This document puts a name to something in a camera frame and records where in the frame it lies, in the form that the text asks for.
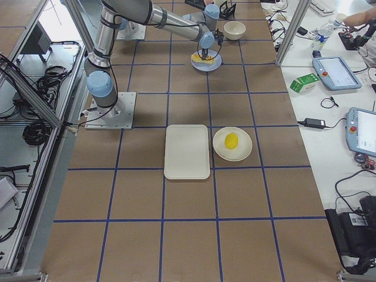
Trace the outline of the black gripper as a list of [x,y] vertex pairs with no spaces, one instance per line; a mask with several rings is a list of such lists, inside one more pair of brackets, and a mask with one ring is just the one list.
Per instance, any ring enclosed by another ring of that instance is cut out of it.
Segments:
[[202,51],[201,51],[201,57],[200,57],[200,59],[202,60],[202,61],[207,61],[207,60],[209,60],[209,55],[208,55],[208,52],[209,52],[209,50],[208,49],[202,49]]

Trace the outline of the person hand at desk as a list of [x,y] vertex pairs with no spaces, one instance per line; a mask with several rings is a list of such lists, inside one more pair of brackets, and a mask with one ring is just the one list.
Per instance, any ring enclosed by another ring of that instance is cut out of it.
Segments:
[[346,17],[344,19],[344,24],[346,26],[360,26],[367,24],[373,17],[374,16],[370,11],[360,12]]

